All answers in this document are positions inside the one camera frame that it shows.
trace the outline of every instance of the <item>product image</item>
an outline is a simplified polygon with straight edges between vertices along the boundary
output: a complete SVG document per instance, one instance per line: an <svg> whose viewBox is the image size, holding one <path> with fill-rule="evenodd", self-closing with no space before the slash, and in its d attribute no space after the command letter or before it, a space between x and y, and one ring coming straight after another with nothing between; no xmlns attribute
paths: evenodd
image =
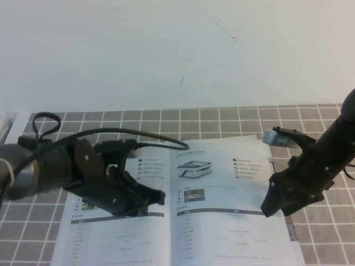
<svg viewBox="0 0 355 266"><path fill-rule="evenodd" d="M200 188L198 190L186 190L184 191L184 203L192 201L204 201L205 200L205 190Z"/></svg>
<svg viewBox="0 0 355 266"><path fill-rule="evenodd" d="M179 177L199 177L212 172L210 162L190 161L177 167Z"/></svg>

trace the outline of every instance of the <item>grid pattern tablecloth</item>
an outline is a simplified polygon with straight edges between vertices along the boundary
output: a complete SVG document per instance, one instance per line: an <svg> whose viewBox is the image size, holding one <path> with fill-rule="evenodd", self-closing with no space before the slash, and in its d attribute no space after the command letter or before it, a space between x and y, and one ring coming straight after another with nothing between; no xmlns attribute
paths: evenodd
<svg viewBox="0 0 355 266"><path fill-rule="evenodd" d="M297 129L318 139L339 115L341 105L288 105L249 108L144 110L60 113L63 120L53 140L97 127L123 127L170 136L176 139L211 139L257 134L273 126ZM39 120L40 132L54 123ZM32 135L28 123L24 134ZM103 140L138 138L127 134L96 134L93 144ZM140 141L149 138L140 137ZM271 147L278 171L287 167L290 156L301 153ZM323 202L292 215L307 265L355 265L355 181L342 174L325 193ZM0 210L0 266L50 265L66 192L52 191L6 202Z"/></svg>

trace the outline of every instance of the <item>robotic arm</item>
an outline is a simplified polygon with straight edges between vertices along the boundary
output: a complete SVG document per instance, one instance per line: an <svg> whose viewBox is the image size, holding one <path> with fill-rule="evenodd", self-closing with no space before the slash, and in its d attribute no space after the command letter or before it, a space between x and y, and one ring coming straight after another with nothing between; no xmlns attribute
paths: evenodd
<svg viewBox="0 0 355 266"><path fill-rule="evenodd" d="M341 114L321 138L315 139L296 130L274 127L263 136L269 145L302 149L292 157L288 168L274 173L261 206L266 217L279 209L289 216L309 204L322 201L322 192L334 185L333 179L355 158L355 89L347 96Z"/></svg>
<svg viewBox="0 0 355 266"><path fill-rule="evenodd" d="M48 117L58 125L38 136L34 121ZM44 139L60 128L58 116L43 112L35 116L32 127L36 138L20 137L17 144L0 146L0 206L6 197L18 200L37 193L63 188L113 215L141 216L148 205L164 204L165 193L137 183L125 171L126 159L145 146L187 150L187 144L169 137L128 129L94 129L52 142ZM123 132L154 137L178 144L139 143L135 140L106 141L92 146L85 135ZM267 195L261 206L266 217L279 209L286 216L322 201L322 192L355 158L355 90L344 101L341 115L316 141L296 130L274 127L266 131L263 141L269 145L302 149L292 157L288 168L270 178Z"/></svg>
<svg viewBox="0 0 355 266"><path fill-rule="evenodd" d="M58 125L38 137L35 120L48 117ZM142 216L148 205L164 204L165 193L143 186L125 171L128 157L145 146L187 150L187 144L169 137L127 129L94 129L52 142L45 135L60 128L60 118L43 112L32 122L36 138L20 137L17 144L0 147L0 206L6 197L18 200L37 193L63 188L112 215ZM92 146L79 137L99 132L124 132L154 137L178 144L139 143L135 140L105 141Z"/></svg>

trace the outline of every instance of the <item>black cable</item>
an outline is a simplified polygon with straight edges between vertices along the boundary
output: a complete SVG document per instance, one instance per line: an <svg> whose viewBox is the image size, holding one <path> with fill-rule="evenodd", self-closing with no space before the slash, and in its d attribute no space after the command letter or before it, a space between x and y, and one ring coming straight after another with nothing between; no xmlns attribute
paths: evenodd
<svg viewBox="0 0 355 266"><path fill-rule="evenodd" d="M90 129L90 130L85 130L76 134L72 134L70 136L67 136L63 139L60 139L52 144L48 144L47 146L43 147L41 150L37 151L35 154L32 156L28 157L26 160L24 160L22 163L20 163L15 170L13 171L14 175L17 176L27 165L29 165L32 161L36 160L37 158L43 156L50 150L60 146L67 144L73 140L76 140L79 137L95 134L95 133L129 133L133 135L140 135L140 136L146 136L146 137L151 137L154 139L161 139L165 141L169 141L172 143L175 143L177 145L180 145L181 147L178 146L170 146L170 145L164 145L164 144L150 144L150 143L142 143L139 145L139 147L162 147L162 148L167 148L167 149L174 149L174 150L188 150L189 146L186 143L183 143L182 141L173 139L171 137L166 137L166 136L161 136L159 134L153 134L153 133L148 133L144 131L139 131L139 130L132 130L132 129L117 129L117 128L107 128L107 129Z"/></svg>
<svg viewBox="0 0 355 266"><path fill-rule="evenodd" d="M344 168L343 170L344 170L345 175L346 175L348 178L350 178L350 179L352 179L352 180L355 180L354 177L352 177L351 175L349 175L349 173L346 171L345 168Z"/></svg>
<svg viewBox="0 0 355 266"><path fill-rule="evenodd" d="M57 125L54 128L52 128L50 130L47 130L46 132L41 134L40 137L38 137L38 129L37 129L37 126L35 124L35 121L36 121L36 119L42 118L42 117L53 119L53 120L55 120L58 123L57 123ZM52 133L55 133L55 132L57 132L60 129L60 117L58 115L56 115L56 114L51 113L51 112L39 112L39 113L37 113L34 116L34 118L32 120L32 129L33 129L33 131L35 133L35 139L38 142L41 143L43 141L43 137L44 136L47 136L47 135L52 134Z"/></svg>

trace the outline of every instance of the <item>instruction manual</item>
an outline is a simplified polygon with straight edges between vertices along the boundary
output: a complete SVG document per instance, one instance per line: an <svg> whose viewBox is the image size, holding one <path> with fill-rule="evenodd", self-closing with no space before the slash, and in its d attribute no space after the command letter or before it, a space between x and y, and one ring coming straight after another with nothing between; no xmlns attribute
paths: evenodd
<svg viewBox="0 0 355 266"><path fill-rule="evenodd" d="M126 170L166 193L145 217L114 217L69 194L52 266L294 266L281 212L266 218L270 150L251 137L142 148Z"/></svg>

